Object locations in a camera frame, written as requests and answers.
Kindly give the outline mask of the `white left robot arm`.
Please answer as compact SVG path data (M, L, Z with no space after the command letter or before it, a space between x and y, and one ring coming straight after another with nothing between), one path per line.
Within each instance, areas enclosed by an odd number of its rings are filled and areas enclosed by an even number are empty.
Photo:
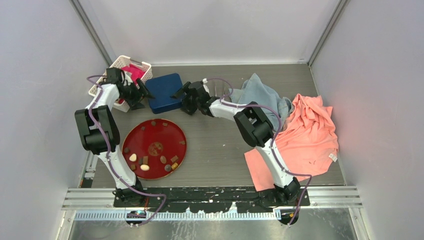
M117 67L107 68L99 75L100 82L93 76L87 80L96 86L94 99L84 109L74 113L77 130L83 148L99 157L115 181L114 196L119 202L141 206L146 198L165 200L163 193L146 193L136 174L128 166L120 148L120 132L112 115L115 102L123 99L131 110L144 108L142 100L153 95L141 79L127 79L125 72Z

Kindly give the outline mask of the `blue tin lid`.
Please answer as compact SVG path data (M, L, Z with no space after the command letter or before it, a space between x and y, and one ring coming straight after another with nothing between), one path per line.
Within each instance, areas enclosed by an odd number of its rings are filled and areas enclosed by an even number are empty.
M154 114L182 107L182 99L172 97L183 86L178 73L151 78L145 82L145 86L154 96L148 99L148 105Z

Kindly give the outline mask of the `metal tongs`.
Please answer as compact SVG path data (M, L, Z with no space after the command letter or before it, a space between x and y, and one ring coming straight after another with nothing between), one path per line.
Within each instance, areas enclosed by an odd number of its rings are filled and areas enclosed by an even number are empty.
M217 80L214 82L214 90L217 97L222 97L227 92L227 84L224 81Z

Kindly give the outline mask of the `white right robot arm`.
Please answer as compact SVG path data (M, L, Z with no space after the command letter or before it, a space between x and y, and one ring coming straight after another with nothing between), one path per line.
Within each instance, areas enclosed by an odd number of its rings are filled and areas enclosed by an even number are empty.
M300 201L305 192L296 175L289 171L278 153L275 145L277 134L263 111L265 107L256 102L236 104L222 97L211 96L206 83L206 79L186 82L172 97L181 99L181 109L189 115L200 111L206 116L234 121L243 140L259 152L270 171L275 187L274 194L279 202L288 206L294 201Z

